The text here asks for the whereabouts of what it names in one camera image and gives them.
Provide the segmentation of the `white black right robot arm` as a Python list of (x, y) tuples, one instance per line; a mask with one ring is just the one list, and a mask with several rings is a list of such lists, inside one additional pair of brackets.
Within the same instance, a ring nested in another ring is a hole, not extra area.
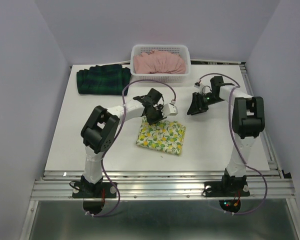
[(204, 197), (248, 197), (248, 158), (260, 133), (265, 129), (264, 100), (241, 91), (240, 84), (226, 75), (212, 73), (209, 85), (198, 80), (198, 89), (192, 94), (192, 102), (187, 111), (190, 116), (205, 113), (209, 106), (226, 101), (228, 104), (228, 125), (233, 150), (228, 165), (220, 181), (206, 181)]

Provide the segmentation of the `lemon print skirt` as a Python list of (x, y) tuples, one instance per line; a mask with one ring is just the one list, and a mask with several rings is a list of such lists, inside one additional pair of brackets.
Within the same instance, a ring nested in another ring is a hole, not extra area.
[(185, 133), (186, 127), (178, 121), (162, 120), (149, 124), (144, 116), (135, 144), (141, 148), (179, 156)]

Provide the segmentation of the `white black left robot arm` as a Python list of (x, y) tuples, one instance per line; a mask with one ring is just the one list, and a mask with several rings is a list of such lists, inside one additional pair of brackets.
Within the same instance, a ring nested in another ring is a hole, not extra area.
[(80, 180), (70, 183), (73, 198), (101, 196), (105, 187), (102, 161), (122, 124), (139, 117), (146, 117), (151, 124), (163, 120), (164, 105), (159, 104), (162, 98), (163, 95), (152, 88), (148, 94), (136, 96), (122, 105), (110, 108), (99, 105), (93, 109), (80, 133), (85, 146), (85, 168)]

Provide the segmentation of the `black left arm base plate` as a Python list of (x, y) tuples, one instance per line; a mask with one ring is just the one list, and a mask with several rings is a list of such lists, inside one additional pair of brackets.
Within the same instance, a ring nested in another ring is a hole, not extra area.
[(71, 181), (73, 199), (83, 199), (82, 207), (86, 215), (92, 217), (104, 216), (103, 211), (107, 199), (117, 197), (117, 183), (98, 182), (96, 185), (88, 186), (81, 181)]

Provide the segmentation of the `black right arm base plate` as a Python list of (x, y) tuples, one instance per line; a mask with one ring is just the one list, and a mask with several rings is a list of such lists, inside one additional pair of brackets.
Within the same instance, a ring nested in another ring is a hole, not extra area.
[(249, 197), (249, 187), (245, 185), (228, 185), (221, 181), (206, 181), (202, 196), (206, 198), (220, 198), (219, 205), (226, 213), (237, 214), (241, 208), (241, 198)]

